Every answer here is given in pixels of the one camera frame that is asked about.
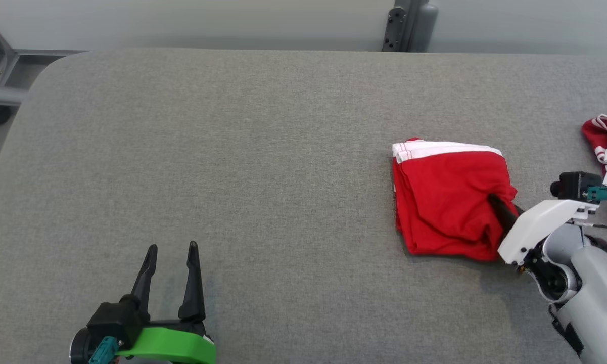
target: robotic arm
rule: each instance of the robotic arm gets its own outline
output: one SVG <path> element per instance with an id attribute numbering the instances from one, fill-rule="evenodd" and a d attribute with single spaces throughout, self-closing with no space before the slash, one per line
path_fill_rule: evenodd
<path id="1" fill-rule="evenodd" d="M 546 200 L 519 217 L 491 196 L 507 231 L 499 254 L 534 278 L 553 326 L 584 364 L 607 364 L 607 242 L 586 235 L 583 222 L 607 200 L 601 177 L 562 173 Z"/>
<path id="2" fill-rule="evenodd" d="M 70 364 L 111 364 L 119 357 L 154 362 L 215 364 L 216 348 L 204 329 L 204 295 L 198 244 L 190 242 L 184 301 L 177 320 L 151 321 L 148 299 L 157 246 L 148 248 L 132 292 L 103 302 L 70 344 Z"/>

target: teal connector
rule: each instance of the teal connector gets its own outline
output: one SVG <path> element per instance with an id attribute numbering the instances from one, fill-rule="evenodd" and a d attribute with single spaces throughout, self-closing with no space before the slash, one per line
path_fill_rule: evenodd
<path id="1" fill-rule="evenodd" d="M 588 187 L 586 198 L 588 201 L 607 201 L 607 187 Z"/>
<path id="2" fill-rule="evenodd" d="M 119 345 L 117 345 L 117 339 L 112 336 L 106 336 L 97 346 L 97 350 L 90 358 L 89 364 L 108 364 L 111 362 L 117 351 Z"/>

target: folded red shorts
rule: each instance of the folded red shorts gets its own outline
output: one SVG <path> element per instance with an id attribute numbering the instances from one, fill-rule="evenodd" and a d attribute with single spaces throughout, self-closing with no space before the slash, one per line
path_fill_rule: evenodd
<path id="1" fill-rule="evenodd" d="M 409 252 L 495 260 L 503 229 L 488 195 L 516 214 L 501 152 L 418 138 L 392 148 L 396 226 Z"/>

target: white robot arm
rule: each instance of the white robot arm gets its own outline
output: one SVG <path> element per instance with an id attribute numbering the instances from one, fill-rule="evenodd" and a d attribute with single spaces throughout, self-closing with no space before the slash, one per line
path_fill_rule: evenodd
<path id="1" fill-rule="evenodd" d="M 509 223 L 499 217 L 509 230 L 499 254 L 535 279 L 550 303 L 553 326 L 580 360 L 607 364 L 607 243 L 580 226 L 599 205 L 587 190 L 601 186 L 601 177 L 562 173 L 559 183 L 565 191 L 555 188 L 560 191 L 553 194 L 561 200 L 542 201 Z"/>

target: gray fabric surface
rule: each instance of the gray fabric surface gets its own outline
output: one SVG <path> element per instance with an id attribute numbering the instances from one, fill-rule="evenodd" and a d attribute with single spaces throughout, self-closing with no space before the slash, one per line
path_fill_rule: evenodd
<path id="1" fill-rule="evenodd" d="M 153 243 L 149 310 L 175 317 L 191 239 L 220 363 L 577 362 L 529 277 L 405 254 L 390 144 L 499 148 L 516 203 L 531 207 L 560 172 L 599 172 L 580 133 L 598 113 L 607 59 L 129 49 L 59 60 L 0 154 L 0 364 L 66 362 Z"/>

